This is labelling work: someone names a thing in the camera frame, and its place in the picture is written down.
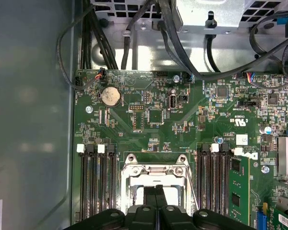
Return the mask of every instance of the motherboard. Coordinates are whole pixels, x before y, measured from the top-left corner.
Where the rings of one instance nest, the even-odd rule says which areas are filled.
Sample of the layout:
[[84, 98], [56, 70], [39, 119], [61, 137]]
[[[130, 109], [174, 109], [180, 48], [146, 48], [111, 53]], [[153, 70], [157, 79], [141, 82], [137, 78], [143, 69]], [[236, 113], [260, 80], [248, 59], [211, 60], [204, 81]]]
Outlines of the motherboard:
[[[282, 76], [254, 73], [278, 87]], [[143, 204], [163, 185], [189, 215], [207, 208], [255, 229], [288, 229], [288, 87], [246, 73], [78, 70], [73, 222]]]

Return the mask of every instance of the integrated circuit chip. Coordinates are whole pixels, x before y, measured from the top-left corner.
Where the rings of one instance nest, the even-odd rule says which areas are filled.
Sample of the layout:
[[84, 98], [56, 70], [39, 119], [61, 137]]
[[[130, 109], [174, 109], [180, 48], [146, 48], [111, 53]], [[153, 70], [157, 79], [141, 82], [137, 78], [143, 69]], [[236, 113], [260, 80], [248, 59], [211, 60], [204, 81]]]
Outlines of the integrated circuit chip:
[[236, 205], [236, 206], [240, 206], [240, 197], [234, 193], [231, 194], [231, 202]]
[[206, 129], [206, 125], [200, 124], [200, 125], [198, 126], [198, 129], [200, 129], [200, 130], [205, 130], [205, 129]]
[[217, 97], [227, 97], [228, 96], [227, 86], [225, 85], [218, 86], [216, 90], [216, 95]]
[[231, 159], [231, 169], [240, 172], [240, 161]]
[[275, 93], [268, 94], [268, 105], [278, 105], [278, 95]]
[[206, 116], [200, 115], [199, 120], [200, 120], [200, 122], [206, 122]]
[[161, 124], [162, 123], [162, 111], [161, 110], [149, 110], [149, 124]]

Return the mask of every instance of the green circuit board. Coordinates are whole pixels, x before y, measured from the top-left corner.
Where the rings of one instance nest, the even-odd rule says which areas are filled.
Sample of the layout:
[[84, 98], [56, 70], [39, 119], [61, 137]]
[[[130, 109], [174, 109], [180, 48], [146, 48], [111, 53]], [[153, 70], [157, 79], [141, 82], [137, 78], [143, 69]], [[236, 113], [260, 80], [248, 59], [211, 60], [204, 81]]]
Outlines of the green circuit board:
[[[86, 84], [97, 74], [78, 70], [76, 80]], [[253, 80], [270, 87], [284, 83], [265, 73]], [[109, 100], [117, 93], [117, 102]], [[265, 127], [271, 132], [264, 133]], [[257, 213], [267, 203], [267, 228], [274, 229], [279, 225], [273, 218], [276, 199], [288, 197], [288, 177], [278, 173], [277, 164], [277, 139], [287, 135], [288, 88], [258, 89], [243, 74], [196, 81], [178, 71], [107, 70], [104, 78], [75, 93], [73, 221], [121, 208], [120, 172], [129, 153], [146, 163], [170, 163], [184, 154], [199, 208], [257, 228]], [[219, 155], [211, 153], [216, 143]], [[92, 152], [102, 145], [113, 155], [79, 154], [78, 144]], [[262, 172], [264, 166], [268, 173]]]

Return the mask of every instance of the ram slot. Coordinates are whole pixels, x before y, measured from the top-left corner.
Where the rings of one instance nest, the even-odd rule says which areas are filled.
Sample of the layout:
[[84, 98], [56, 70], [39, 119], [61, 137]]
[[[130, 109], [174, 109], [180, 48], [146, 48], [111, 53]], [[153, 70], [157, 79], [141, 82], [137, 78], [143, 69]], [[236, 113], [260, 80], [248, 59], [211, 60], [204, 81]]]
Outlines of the ram slot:
[[202, 188], [202, 154], [198, 153], [197, 154], [197, 162], [196, 162], [196, 182], [197, 182], [197, 187], [196, 187], [196, 197], [197, 197], [197, 204], [199, 206], [199, 209], [202, 208], [202, 193], [201, 193], [201, 188]]
[[110, 155], [110, 188], [109, 188], [109, 208], [115, 208], [115, 193], [116, 193], [116, 156]]
[[107, 155], [100, 154], [100, 212], [107, 209]]
[[225, 156], [220, 156], [220, 172], [221, 172], [221, 181], [220, 181], [220, 214], [224, 215], [224, 195], [225, 195]]
[[80, 219], [89, 218], [90, 211], [90, 183], [89, 183], [88, 156], [81, 157], [81, 184], [80, 184]]
[[221, 201], [221, 193], [220, 193], [220, 183], [222, 183], [221, 171], [220, 171], [220, 155], [216, 154], [216, 212], [220, 213], [220, 201]]
[[91, 163], [91, 216], [99, 212], [98, 202], [99, 202], [99, 157], [97, 153], [92, 156]]
[[206, 155], [203, 155], [202, 157], [202, 165], [201, 165], [202, 171], [202, 208], [206, 208]]
[[90, 164], [90, 216], [96, 214], [96, 178], [97, 178], [97, 170], [96, 170], [96, 163], [97, 157], [95, 154], [91, 155], [91, 164]]
[[211, 206], [210, 210], [216, 211], [216, 155], [211, 156], [210, 161], [210, 197], [211, 197]]
[[81, 178], [80, 178], [80, 212], [79, 220], [82, 221], [85, 219], [85, 156], [81, 156]]
[[224, 200], [225, 200], [225, 210], [224, 215], [228, 216], [228, 197], [229, 197], [229, 164], [230, 164], [230, 157], [226, 156], [225, 158], [225, 194], [224, 194]]
[[211, 156], [207, 155], [206, 156], [206, 208], [210, 209], [211, 208], [211, 196], [210, 196], [210, 181], [211, 181], [211, 171], [210, 171], [210, 161], [211, 161]]

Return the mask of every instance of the black cable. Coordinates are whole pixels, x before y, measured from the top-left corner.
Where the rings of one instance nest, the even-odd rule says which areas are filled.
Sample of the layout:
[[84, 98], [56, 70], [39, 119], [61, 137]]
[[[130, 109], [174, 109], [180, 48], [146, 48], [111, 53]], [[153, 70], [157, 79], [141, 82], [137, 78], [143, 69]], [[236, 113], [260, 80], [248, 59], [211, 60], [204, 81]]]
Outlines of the black cable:
[[111, 63], [111, 68], [108, 67], [108, 69], [119, 69], [118, 66], [117, 66], [114, 54], [113, 54], [113, 50], [112, 50], [112, 48], [111, 48], [111, 46], [109, 44], [109, 41], [108, 41], [105, 33], [103, 32], [103, 30], [102, 30], [102, 28], [100, 26], [100, 23], [99, 23], [99, 20], [97, 18], [95, 10], [92, 10], [91, 16], [92, 16], [92, 19], [93, 19], [94, 28], [96, 29], [96, 32], [97, 32], [97, 34], [100, 37], [101, 43], [103, 44], [105, 50], [107, 51], [108, 58], [109, 58], [109, 61]]
[[165, 31], [164, 27], [165, 27], [164, 22], [163, 21], [159, 21], [158, 24], [157, 24], [157, 28], [160, 30], [160, 32], [162, 34], [166, 52], [168, 53], [168, 55], [171, 57], [171, 59], [177, 65], [181, 66], [184, 71], [186, 71], [187, 73], [192, 75], [191, 71], [180, 61], [180, 59], [178, 57], [176, 57], [176, 55], [173, 53], [173, 51], [169, 47], [169, 45], [168, 45], [168, 35], [167, 35], [167, 32]]
[[61, 31], [61, 33], [58, 36], [57, 44], [56, 44], [56, 56], [59, 64], [59, 68], [62, 72], [63, 78], [65, 81], [69, 84], [70, 87], [72, 87], [75, 90], [84, 90], [87, 87], [89, 87], [95, 79], [90, 80], [85, 86], [77, 86], [71, 82], [69, 77], [67, 76], [67, 73], [65, 71], [62, 56], [61, 56], [61, 41], [64, 35], [69, 31], [71, 28], [73, 28], [76, 24], [81, 22], [81, 20], [94, 8], [93, 5], [89, 6], [78, 18], [76, 18], [71, 24], [69, 24], [64, 30]]
[[[267, 16], [265, 17], [264, 19], [262, 19], [259, 23], [257, 23], [251, 30], [250, 32], [250, 44], [251, 44], [251, 47], [252, 49], [260, 56], [266, 54], [267, 52], [262, 49], [259, 44], [257, 43], [256, 39], [255, 39], [255, 33], [256, 33], [256, 30], [258, 28], [259, 25], [261, 25], [262, 23], [264, 22], [267, 22], [267, 21], [271, 21], [271, 20], [274, 20], [274, 19], [277, 19], [277, 18], [284, 18], [284, 17], [288, 17], [288, 11], [286, 12], [278, 12], [278, 13], [275, 13], [273, 15], [270, 15], [270, 16]], [[282, 65], [282, 62], [275, 56], [271, 56], [269, 57], [269, 59], [275, 61], [280, 67]]]
[[[134, 15], [134, 17], [129, 22], [126, 30], [131, 31], [133, 25], [150, 9], [150, 7], [155, 3], [156, 0], [146, 0], [144, 5], [140, 8], [140, 10]], [[121, 69], [126, 69], [127, 66], [127, 59], [129, 55], [129, 48], [130, 48], [130, 37], [126, 36], [124, 38], [124, 54], [121, 60]]]
[[159, 6], [161, 8], [162, 16], [163, 16], [164, 21], [165, 21], [165, 26], [167, 28], [168, 35], [169, 35], [169, 37], [170, 37], [170, 39], [174, 45], [174, 48], [176, 50], [178, 57], [181, 59], [183, 64], [189, 70], [192, 71], [192, 73], [195, 75], [195, 77], [200, 79], [200, 80], [204, 80], [204, 81], [205, 80], [206, 81], [218, 80], [218, 79], [226, 78], [226, 77], [231, 76], [231, 75], [236, 74], [236, 73], [246, 71], [246, 70], [252, 68], [253, 66], [256, 66], [259, 63], [263, 62], [264, 60], [268, 59], [270, 56], [274, 55], [276, 52], [278, 52], [279, 50], [284, 48], [286, 45], [288, 45], [288, 39], [287, 39], [284, 42], [282, 42], [281, 44], [279, 44], [276, 47], [274, 47], [273, 49], [271, 49], [266, 54], [262, 55], [260, 58], [254, 60], [254, 61], [252, 61], [252, 62], [250, 62], [244, 66], [241, 66], [241, 67], [238, 67], [238, 68], [235, 68], [235, 69], [232, 69], [230, 71], [223, 72], [223, 73], [202, 75], [197, 71], [197, 69], [191, 63], [188, 55], [186, 54], [186, 51], [182, 47], [182, 44], [181, 44], [179, 37], [178, 37], [178, 34], [176, 32], [176, 27], [175, 27], [175, 24], [173, 21], [173, 16], [172, 16], [169, 4], [168, 4], [168, 0], [159, 0], [158, 3], [159, 3]]
[[207, 40], [207, 57], [208, 57], [208, 61], [209, 64], [211, 65], [211, 68], [215, 71], [215, 72], [221, 72], [219, 70], [219, 68], [216, 66], [216, 63], [212, 57], [212, 41], [213, 39], [215, 39], [216, 35], [206, 35], [205, 38]]

